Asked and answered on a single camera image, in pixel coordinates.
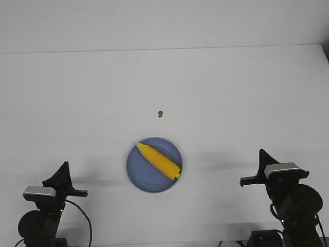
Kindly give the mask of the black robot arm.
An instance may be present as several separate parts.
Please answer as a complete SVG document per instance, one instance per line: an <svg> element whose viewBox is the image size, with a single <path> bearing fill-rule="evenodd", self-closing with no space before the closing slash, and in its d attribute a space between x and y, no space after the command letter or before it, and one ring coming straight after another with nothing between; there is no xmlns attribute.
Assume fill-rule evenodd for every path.
<svg viewBox="0 0 329 247"><path fill-rule="evenodd" d="M327 246L318 212L323 206L319 193L301 184L309 172L295 163L280 163L265 150L259 150L259 169L255 176L240 179L240 185L263 184L269 199L270 211L283 229L251 232L247 246Z"/></svg>
<svg viewBox="0 0 329 247"><path fill-rule="evenodd" d="M67 199L67 197L86 198L87 196L88 191L73 187L68 161L65 161L52 177L44 180L41 186L28 186L23 192L23 198L34 202L37 209L21 217L17 227L22 237L19 243L23 242L26 246L68 246L65 238L57 237L57 231L62 212L69 203L87 219L88 246L91 246L93 231L89 217L78 204Z"/></svg>

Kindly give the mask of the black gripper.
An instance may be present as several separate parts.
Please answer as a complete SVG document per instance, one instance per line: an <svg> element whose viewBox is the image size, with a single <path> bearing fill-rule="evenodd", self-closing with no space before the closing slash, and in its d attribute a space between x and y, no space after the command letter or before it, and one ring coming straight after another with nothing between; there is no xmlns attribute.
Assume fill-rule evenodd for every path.
<svg viewBox="0 0 329 247"><path fill-rule="evenodd" d="M259 169L257 174L252 177L240 178L240 186L264 184L268 197L274 201L281 201L287 196L292 187L299 184L300 179L305 179L309 171L303 169L286 170L274 172L267 177L265 168L268 165L278 164L279 162L270 156L264 149L259 150Z"/></svg>
<svg viewBox="0 0 329 247"><path fill-rule="evenodd" d="M35 204L37 208L49 215L60 215L65 208L66 198L87 197L87 190L74 189L70 177L69 162L65 161L55 174L42 182L44 187L51 187L56 191L54 195L38 195Z"/></svg>

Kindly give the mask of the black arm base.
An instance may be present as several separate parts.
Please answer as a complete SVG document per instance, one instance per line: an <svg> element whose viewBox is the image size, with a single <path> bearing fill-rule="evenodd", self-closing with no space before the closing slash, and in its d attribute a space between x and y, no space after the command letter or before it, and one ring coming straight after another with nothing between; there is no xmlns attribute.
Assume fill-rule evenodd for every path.
<svg viewBox="0 0 329 247"><path fill-rule="evenodd" d="M252 231L247 241L248 247L283 247L279 230Z"/></svg>

